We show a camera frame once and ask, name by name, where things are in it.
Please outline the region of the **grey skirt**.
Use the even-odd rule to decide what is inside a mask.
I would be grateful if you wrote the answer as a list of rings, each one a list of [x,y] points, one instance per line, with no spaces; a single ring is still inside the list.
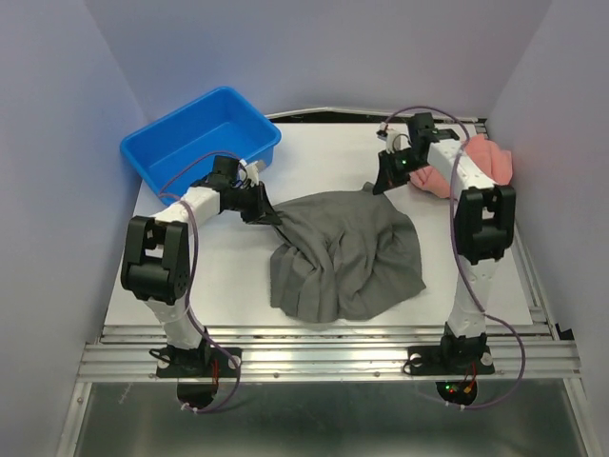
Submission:
[[[426,288],[412,220],[370,183],[276,206],[270,305],[308,324],[367,321]]]

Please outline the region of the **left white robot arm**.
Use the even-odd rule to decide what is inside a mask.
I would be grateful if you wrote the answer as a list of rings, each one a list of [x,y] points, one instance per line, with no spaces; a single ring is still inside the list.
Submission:
[[[190,294],[199,253],[199,229],[222,212],[235,211],[250,225],[279,226],[260,173],[261,159],[247,162],[232,153],[215,155],[211,171],[182,195],[162,188],[170,202],[152,216],[128,223],[120,281],[144,302],[161,324],[167,343],[154,349],[160,377],[196,377],[211,371],[220,349],[191,309]]]

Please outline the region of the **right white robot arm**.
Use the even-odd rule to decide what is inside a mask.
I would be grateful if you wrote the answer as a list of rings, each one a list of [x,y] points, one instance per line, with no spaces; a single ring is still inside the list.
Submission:
[[[489,374],[494,368],[487,345],[487,302],[498,264],[514,240],[516,192],[482,171],[466,154],[464,140],[452,129],[437,128],[431,113],[417,113],[406,124],[405,133],[388,122],[379,126],[384,148],[378,154],[373,191],[382,194],[403,186],[425,167],[446,180],[458,280],[440,342],[409,348],[404,371],[439,376],[478,368]]]

